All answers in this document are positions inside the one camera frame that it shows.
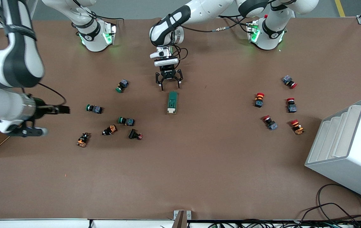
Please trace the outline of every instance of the white shelf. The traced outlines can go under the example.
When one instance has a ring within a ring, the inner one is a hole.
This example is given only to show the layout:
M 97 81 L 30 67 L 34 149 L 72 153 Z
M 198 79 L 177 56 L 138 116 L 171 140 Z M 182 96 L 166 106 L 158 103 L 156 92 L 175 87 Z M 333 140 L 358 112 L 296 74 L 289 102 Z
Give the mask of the white shelf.
M 361 194 L 361 101 L 321 121 L 305 166 Z

